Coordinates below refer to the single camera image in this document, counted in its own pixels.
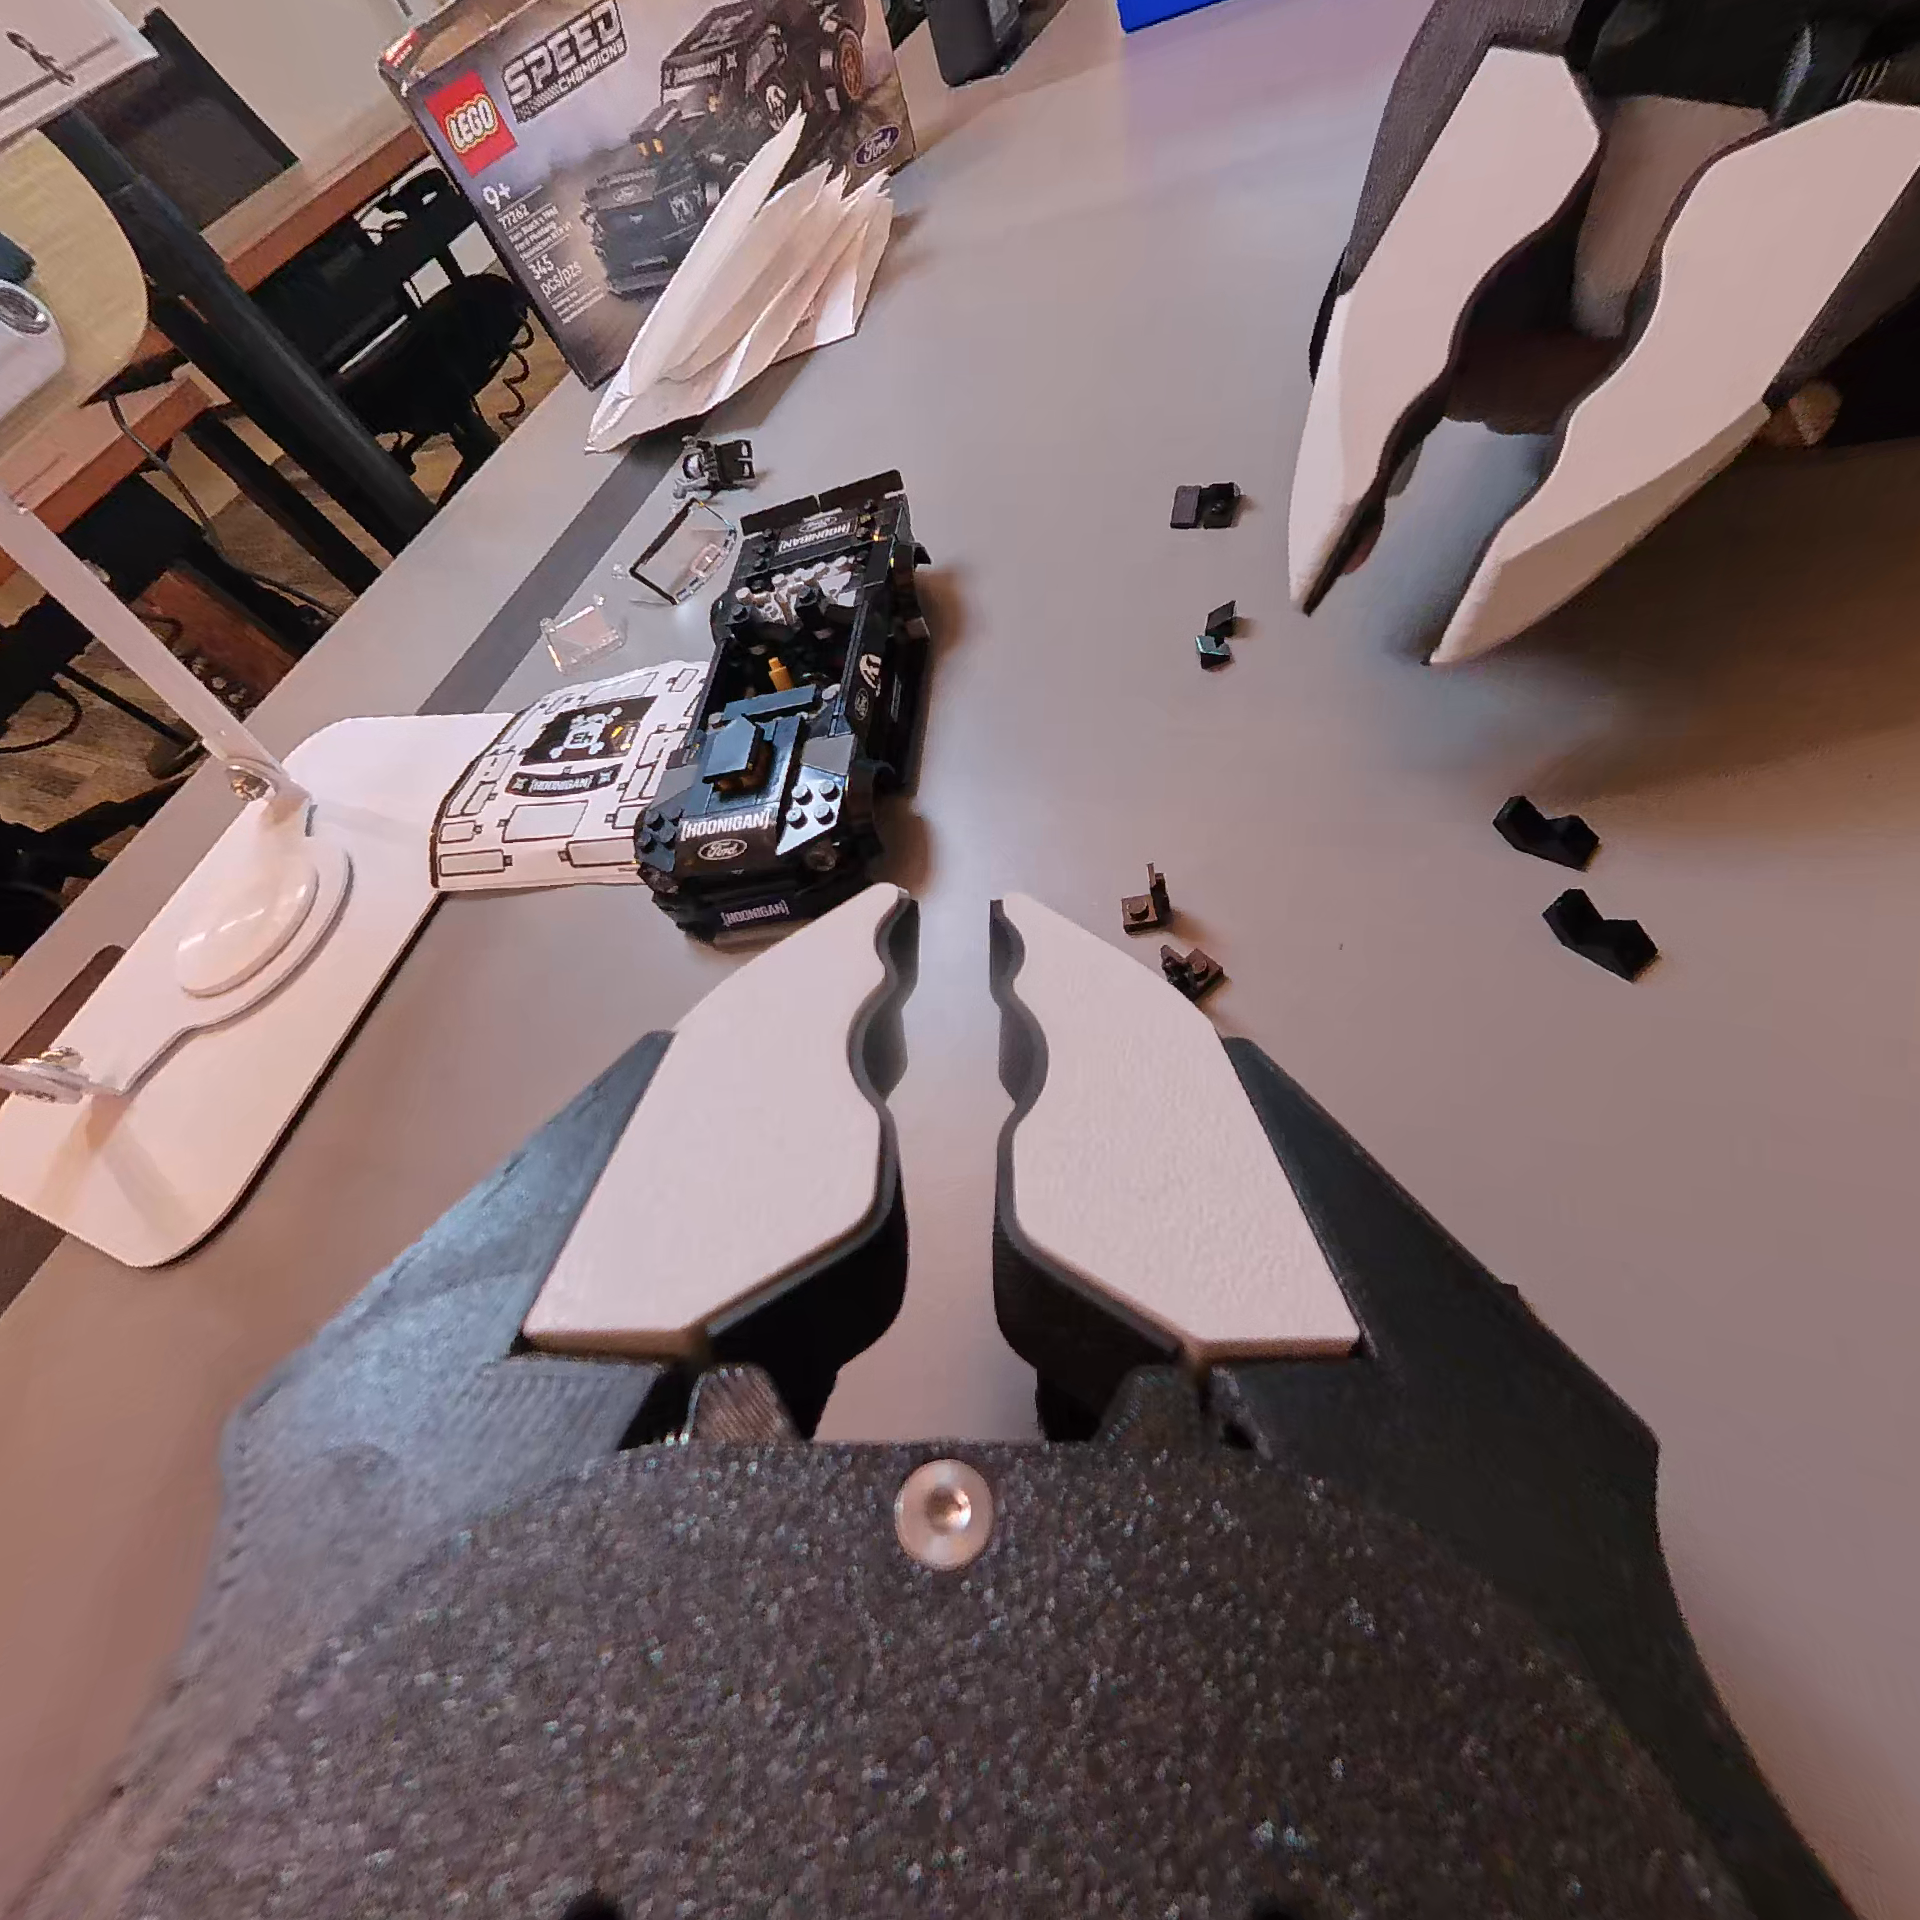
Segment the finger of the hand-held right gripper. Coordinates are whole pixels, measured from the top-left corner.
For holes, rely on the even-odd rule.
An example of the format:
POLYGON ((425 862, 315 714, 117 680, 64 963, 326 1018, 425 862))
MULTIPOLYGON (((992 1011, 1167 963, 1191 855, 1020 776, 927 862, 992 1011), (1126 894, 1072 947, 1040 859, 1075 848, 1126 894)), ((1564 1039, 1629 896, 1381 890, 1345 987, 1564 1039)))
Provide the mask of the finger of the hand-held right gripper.
POLYGON ((1915 179, 1918 110, 1846 103, 1718 156, 1663 236, 1622 360, 1481 555, 1433 666, 1564 605, 1752 440, 1816 312, 1915 179))
POLYGON ((1329 306, 1286 510, 1292 602, 1315 612, 1385 514, 1409 445, 1444 406, 1484 286, 1542 234, 1600 147, 1566 59, 1489 47, 1329 306))

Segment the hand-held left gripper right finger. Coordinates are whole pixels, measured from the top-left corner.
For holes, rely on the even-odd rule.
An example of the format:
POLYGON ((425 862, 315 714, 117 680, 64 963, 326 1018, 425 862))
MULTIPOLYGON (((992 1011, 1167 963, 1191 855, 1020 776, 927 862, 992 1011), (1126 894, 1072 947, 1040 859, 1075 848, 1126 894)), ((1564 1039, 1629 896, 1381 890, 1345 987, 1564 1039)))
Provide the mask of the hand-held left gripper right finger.
POLYGON ((990 911, 992 1295, 1044 1437, 1136 1370, 1345 1360, 1359 1324, 1228 1042, 1177 987, 1033 896, 990 911))

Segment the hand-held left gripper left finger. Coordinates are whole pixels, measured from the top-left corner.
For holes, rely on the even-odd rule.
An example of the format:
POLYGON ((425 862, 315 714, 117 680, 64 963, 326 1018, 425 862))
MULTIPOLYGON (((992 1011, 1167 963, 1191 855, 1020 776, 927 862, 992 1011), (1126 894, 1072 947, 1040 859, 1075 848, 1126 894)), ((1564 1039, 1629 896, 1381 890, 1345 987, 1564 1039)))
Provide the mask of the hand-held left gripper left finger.
POLYGON ((748 1362, 813 1436, 905 1295, 887 1096, 917 966, 919 907, 876 882, 713 986, 663 1047, 520 1340, 689 1375, 748 1362))

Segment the black lego car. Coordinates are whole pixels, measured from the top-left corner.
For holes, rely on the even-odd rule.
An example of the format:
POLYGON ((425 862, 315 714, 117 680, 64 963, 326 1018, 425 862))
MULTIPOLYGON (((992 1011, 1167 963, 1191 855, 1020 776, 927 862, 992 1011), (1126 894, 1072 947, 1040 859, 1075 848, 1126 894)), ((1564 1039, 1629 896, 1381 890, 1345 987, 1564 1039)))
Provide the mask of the black lego car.
POLYGON ((920 727, 926 562, 899 470, 740 520, 701 699, 636 824, 638 878, 688 936, 761 936, 871 882, 920 727))

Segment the black lego slope brick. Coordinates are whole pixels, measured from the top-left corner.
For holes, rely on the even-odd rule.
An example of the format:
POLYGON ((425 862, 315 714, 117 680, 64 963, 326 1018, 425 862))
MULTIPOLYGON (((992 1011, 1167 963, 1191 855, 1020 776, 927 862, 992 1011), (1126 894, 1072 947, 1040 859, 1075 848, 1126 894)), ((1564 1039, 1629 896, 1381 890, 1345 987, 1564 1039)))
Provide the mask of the black lego slope brick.
POLYGON ((1495 832, 1517 852, 1572 872, 1584 872, 1600 850, 1597 832, 1577 814, 1545 814, 1533 799, 1516 796, 1495 814, 1495 832))
POLYGON ((1574 955, 1621 980, 1639 980, 1659 947, 1637 918, 1609 918, 1584 890, 1566 890, 1542 909, 1552 936, 1574 955))

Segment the transparent lego windshield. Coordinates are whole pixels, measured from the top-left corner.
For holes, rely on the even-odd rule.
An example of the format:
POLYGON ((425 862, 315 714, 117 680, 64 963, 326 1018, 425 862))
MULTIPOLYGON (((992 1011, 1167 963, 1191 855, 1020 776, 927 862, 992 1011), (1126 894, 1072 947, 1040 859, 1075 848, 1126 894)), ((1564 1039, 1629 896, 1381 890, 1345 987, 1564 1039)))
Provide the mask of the transparent lego windshield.
POLYGON ((654 539, 624 567, 624 579, 654 605, 680 605, 713 573, 733 565, 739 526, 703 499, 685 499, 654 539))

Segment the lego set box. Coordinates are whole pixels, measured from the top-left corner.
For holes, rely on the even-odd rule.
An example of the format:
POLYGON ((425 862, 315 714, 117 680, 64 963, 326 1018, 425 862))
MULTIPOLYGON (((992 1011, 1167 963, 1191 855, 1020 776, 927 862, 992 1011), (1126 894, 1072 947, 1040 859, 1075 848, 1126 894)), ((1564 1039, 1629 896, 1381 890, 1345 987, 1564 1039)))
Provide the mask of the lego set box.
POLYGON ((849 186, 913 156, 895 68, 907 4, 445 2, 376 70, 467 192, 589 388, 724 192, 788 123, 780 183, 849 186))

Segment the white sticker sheet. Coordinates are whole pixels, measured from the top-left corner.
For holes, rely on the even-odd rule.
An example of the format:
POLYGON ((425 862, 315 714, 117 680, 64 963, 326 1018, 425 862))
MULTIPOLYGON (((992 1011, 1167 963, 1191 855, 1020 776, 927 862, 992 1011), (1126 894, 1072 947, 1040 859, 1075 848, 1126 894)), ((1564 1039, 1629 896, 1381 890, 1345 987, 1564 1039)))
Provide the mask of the white sticker sheet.
POLYGON ((703 696, 710 660, 569 683, 523 707, 445 792, 440 896, 636 882, 636 830, 703 696))

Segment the white book stand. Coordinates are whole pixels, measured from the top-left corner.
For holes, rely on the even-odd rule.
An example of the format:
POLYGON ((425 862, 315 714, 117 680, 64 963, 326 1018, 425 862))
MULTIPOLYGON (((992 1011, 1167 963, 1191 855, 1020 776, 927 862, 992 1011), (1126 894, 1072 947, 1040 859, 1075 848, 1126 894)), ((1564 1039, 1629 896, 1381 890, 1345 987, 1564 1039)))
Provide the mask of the white book stand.
POLYGON ((49 1048, 4 1063, 4 1203, 159 1267, 243 1203, 419 935, 428 827, 497 718, 348 718, 278 757, 8 491, 3 538, 243 803, 49 1048))

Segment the pile of white paper bags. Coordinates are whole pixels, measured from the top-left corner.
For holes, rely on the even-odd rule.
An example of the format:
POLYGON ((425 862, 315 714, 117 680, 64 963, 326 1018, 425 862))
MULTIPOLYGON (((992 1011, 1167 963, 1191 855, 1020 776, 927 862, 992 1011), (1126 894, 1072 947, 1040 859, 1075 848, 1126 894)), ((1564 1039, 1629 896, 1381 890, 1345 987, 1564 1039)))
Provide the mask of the pile of white paper bags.
POLYGON ((864 316, 895 206, 817 165, 772 187, 757 157, 732 183, 596 403, 589 453, 700 420, 774 363, 846 341, 864 316))

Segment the black office chair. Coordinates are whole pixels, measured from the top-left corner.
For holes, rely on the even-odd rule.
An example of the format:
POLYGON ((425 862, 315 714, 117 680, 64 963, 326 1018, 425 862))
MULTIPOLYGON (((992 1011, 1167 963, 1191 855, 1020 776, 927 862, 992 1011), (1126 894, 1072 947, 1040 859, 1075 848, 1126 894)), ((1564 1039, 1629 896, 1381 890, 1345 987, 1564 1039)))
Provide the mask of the black office chair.
POLYGON ((532 341, 531 304, 497 274, 449 282, 425 302, 384 295, 358 304, 340 291, 255 292, 260 309, 324 378, 393 459, 415 468, 423 444, 445 439, 459 491, 497 445, 477 395, 532 341))

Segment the black tripod pole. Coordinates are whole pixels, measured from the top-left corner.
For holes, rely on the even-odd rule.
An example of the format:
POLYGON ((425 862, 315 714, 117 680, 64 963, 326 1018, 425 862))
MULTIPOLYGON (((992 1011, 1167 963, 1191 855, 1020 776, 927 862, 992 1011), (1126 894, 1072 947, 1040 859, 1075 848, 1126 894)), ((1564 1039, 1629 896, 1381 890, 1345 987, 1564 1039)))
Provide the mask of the black tripod pole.
POLYGON ((379 547, 403 554, 433 516, 408 474, 240 287, 201 230, 85 111, 62 111, 43 133, 129 239, 168 342, 379 547))

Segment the wooden desk with black legs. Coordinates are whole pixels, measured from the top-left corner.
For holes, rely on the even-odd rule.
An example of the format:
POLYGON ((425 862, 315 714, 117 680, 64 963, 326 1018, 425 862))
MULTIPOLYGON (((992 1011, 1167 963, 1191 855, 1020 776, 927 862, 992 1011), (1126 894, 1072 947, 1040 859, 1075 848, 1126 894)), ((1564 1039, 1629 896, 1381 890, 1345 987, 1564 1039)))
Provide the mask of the wooden desk with black legs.
MULTIPOLYGON (((391 110, 358 114, 348 133, 334 140, 326 160, 300 162, 233 206, 214 226, 201 230, 244 292, 286 268, 321 234, 372 202, 376 192, 400 181, 425 160, 423 136, 400 125, 391 110)), ((41 298, 60 316, 68 368, 79 375, 79 398, 88 400, 110 378, 121 375, 143 355, 158 355, 168 339, 152 319, 152 295, 129 239, 107 210, 103 197, 86 183, 75 212, 56 212, 47 237, 28 236, 15 226, 20 247, 31 248, 43 268, 41 298), (79 216, 101 210, 117 228, 103 237, 107 287, 101 295, 68 295, 55 291, 56 248, 79 237, 79 216), (79 319, 107 319, 104 371, 79 371, 79 319)), ((201 372, 207 392, 225 395, 201 372)))

